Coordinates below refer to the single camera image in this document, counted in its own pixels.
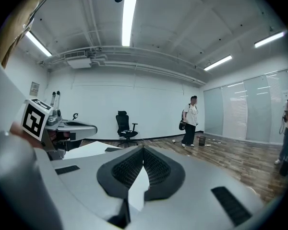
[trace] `white shoe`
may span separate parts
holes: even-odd
[[[274,162],[274,164],[277,165],[277,164],[280,164],[281,162],[282,162],[282,161],[278,159],[278,160],[276,160],[276,161]]]

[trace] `chair base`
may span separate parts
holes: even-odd
[[[126,144],[126,143],[128,144],[128,147],[129,147],[129,143],[134,143],[134,144],[136,144],[137,146],[139,145],[137,142],[131,141],[130,138],[126,138],[122,143],[118,144],[117,146],[119,147],[120,145]]]

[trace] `chair seat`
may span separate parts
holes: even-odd
[[[138,132],[136,131],[132,131],[132,130],[126,130],[120,133],[120,136],[123,136],[125,138],[130,138],[130,137],[134,137],[138,134]]]

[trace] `chair headrest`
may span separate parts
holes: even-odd
[[[127,112],[126,111],[119,111],[119,115],[127,115]]]

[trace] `frosted glass wall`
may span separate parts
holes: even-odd
[[[281,144],[288,70],[204,91],[205,132]]]

